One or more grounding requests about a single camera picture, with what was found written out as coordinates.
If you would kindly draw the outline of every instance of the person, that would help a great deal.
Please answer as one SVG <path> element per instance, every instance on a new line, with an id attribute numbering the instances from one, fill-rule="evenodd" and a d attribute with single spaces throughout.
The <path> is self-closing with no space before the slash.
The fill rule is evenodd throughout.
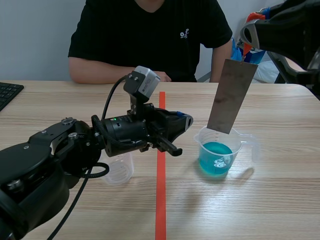
<path id="1" fill-rule="evenodd" d="M 86 0 L 69 72 L 79 84 L 111 84 L 143 66 L 162 82 L 196 82 L 203 44 L 213 48 L 210 81 L 219 82 L 231 38 L 217 0 Z"/>

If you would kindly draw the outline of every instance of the logo on shirt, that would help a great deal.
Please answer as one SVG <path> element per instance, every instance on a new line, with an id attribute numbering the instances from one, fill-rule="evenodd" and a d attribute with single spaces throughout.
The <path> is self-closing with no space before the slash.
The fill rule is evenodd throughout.
<path id="1" fill-rule="evenodd" d="M 181 39 L 187 39 L 187 38 L 188 38 L 188 34 L 189 34 L 189 28 L 187 28 L 187 29 L 185 30 L 185 33 L 184 33 L 184 32 L 181 32 L 181 33 L 180 33 Z"/>

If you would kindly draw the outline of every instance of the measuring cup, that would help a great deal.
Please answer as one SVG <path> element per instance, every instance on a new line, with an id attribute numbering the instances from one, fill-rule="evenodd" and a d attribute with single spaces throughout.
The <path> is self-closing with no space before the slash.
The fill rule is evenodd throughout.
<path id="1" fill-rule="evenodd" d="M 131 153 L 114 157 L 108 157 L 105 153 L 102 153 L 99 162 L 109 165 L 109 173 L 102 178 L 110 185 L 125 184 L 134 174 L 134 162 Z"/>
<path id="2" fill-rule="evenodd" d="M 252 146 L 252 160 L 259 160 L 260 144 L 250 134 L 240 134 L 232 129 L 230 134 L 211 130 L 206 126 L 194 136 L 199 144 L 199 163 L 211 175 L 221 175 L 229 171 L 243 145 Z"/>

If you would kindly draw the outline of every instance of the metal plate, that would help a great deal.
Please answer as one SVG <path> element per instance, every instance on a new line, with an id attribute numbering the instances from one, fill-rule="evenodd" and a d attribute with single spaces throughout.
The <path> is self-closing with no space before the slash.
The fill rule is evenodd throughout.
<path id="1" fill-rule="evenodd" d="M 212 106 L 209 129 L 229 134 L 258 65 L 226 59 Z"/>

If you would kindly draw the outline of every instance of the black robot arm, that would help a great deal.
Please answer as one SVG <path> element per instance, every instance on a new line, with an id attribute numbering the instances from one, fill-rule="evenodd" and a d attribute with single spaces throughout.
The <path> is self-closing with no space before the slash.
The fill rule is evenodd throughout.
<path id="1" fill-rule="evenodd" d="M 146 103 L 160 81 L 151 70 L 137 67 L 121 80 L 126 81 L 124 90 L 131 99 L 127 115 L 101 120 L 94 115 L 92 127 L 65 118 L 28 142 L 0 151 L 1 240 L 19 240 L 53 218 L 80 178 L 106 175 L 109 166 L 98 162 L 101 150 L 109 157 L 150 147 L 173 156 L 182 154 L 173 141 L 192 125 L 193 118 Z M 94 166 L 105 170 L 86 174 Z"/>
<path id="2" fill-rule="evenodd" d="M 287 0 L 270 8 L 269 19 L 246 23 L 240 36 L 255 48 L 281 54 L 303 69 L 315 71 L 318 77 L 319 12 L 320 0 Z"/>

